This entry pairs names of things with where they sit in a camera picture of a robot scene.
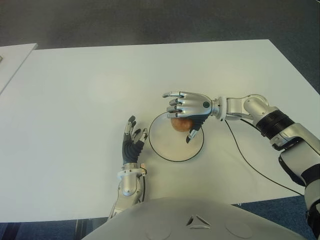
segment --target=robot forearm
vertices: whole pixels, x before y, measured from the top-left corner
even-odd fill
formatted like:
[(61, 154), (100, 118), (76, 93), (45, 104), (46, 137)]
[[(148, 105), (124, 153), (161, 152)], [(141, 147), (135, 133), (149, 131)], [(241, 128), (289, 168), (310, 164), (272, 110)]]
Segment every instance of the robot forearm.
[(284, 150), (279, 157), (283, 169), (293, 181), (306, 186), (307, 220), (314, 234), (320, 232), (320, 140), (301, 124), (295, 123), (277, 107), (270, 106), (259, 94), (242, 98), (208, 96), (184, 91), (171, 91), (163, 95), (175, 97), (167, 108), (168, 118), (190, 118), (194, 121), (188, 143), (197, 134), (208, 116), (218, 120), (249, 119), (261, 135), (270, 140), (276, 150)]
[(279, 163), (295, 183), (305, 186), (307, 222), (314, 235), (319, 237), (320, 140), (278, 108), (269, 106), (268, 101), (261, 95), (252, 94), (244, 98), (220, 97), (212, 102), (213, 106), (217, 106), (212, 115), (220, 120), (253, 120), (252, 124), (262, 136), (270, 140), (274, 149), (284, 150), (279, 156)]

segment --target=black rubber grip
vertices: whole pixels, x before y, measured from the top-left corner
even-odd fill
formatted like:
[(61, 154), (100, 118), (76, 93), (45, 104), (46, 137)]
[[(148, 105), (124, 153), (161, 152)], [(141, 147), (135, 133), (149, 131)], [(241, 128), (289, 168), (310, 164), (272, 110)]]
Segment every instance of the black rubber grip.
[(261, 135), (272, 139), (275, 135), (280, 133), (283, 129), (294, 124), (287, 115), (280, 110), (275, 110), (267, 114), (257, 124), (256, 128), (261, 132)]
[(194, 129), (199, 131), (201, 128), (201, 125), (204, 124), (205, 120), (207, 120), (208, 117), (209, 117), (209, 114), (189, 116), (188, 119), (192, 120), (191, 130)]
[(144, 145), (140, 140), (136, 143), (133, 143), (132, 140), (124, 140), (122, 143), (123, 164), (137, 163)]

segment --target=black band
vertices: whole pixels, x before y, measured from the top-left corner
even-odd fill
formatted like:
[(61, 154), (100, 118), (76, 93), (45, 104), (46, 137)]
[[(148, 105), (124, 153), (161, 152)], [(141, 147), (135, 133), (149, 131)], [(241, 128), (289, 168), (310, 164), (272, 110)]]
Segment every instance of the black band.
[(283, 161), (281, 155), (279, 156), (279, 163), (280, 166), (283, 168), (283, 170), (289, 175), (292, 181), (294, 181), (296, 184), (299, 184), (300, 186), (305, 187), (304, 181), (302, 181), (291, 169), (286, 165), (286, 163)]
[(280, 133), (283, 129), (294, 124), (287, 115), (280, 110), (270, 112), (262, 118), (257, 124), (256, 128), (261, 132), (261, 135), (272, 139), (275, 135)]
[(306, 186), (320, 179), (320, 163), (309, 167), (301, 174), (301, 177), (304, 179)]

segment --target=silver robotic hand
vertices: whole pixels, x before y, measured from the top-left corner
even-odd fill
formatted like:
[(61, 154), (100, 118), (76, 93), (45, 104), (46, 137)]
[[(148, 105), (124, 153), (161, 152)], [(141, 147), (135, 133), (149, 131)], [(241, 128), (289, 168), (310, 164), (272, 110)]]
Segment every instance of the silver robotic hand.
[(138, 166), (138, 157), (148, 137), (148, 129), (144, 128), (141, 137), (138, 139), (141, 129), (133, 132), (136, 125), (135, 119), (135, 116), (131, 116), (125, 125), (122, 142), (123, 166), (122, 171), (117, 174), (121, 182), (118, 187), (118, 198), (112, 207), (108, 220), (112, 219), (117, 213), (137, 204), (145, 191), (145, 185), (141, 185), (140, 177), (142, 176), (144, 179), (147, 171), (143, 164)]
[(163, 94), (162, 97), (175, 97), (169, 102), (170, 106), (166, 109), (168, 118), (189, 118), (193, 121), (189, 135), (186, 138), (186, 142), (189, 143), (212, 113), (212, 100), (206, 95), (185, 91), (170, 91)]

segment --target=white plate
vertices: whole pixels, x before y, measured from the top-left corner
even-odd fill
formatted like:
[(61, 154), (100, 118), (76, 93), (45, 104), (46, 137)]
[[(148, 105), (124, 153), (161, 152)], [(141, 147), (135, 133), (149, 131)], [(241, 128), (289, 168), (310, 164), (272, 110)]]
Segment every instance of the white plate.
[(173, 162), (183, 162), (197, 155), (204, 144), (202, 128), (189, 143), (186, 142), (188, 134), (188, 131), (176, 131), (165, 112), (153, 120), (149, 129), (149, 142), (160, 157)]

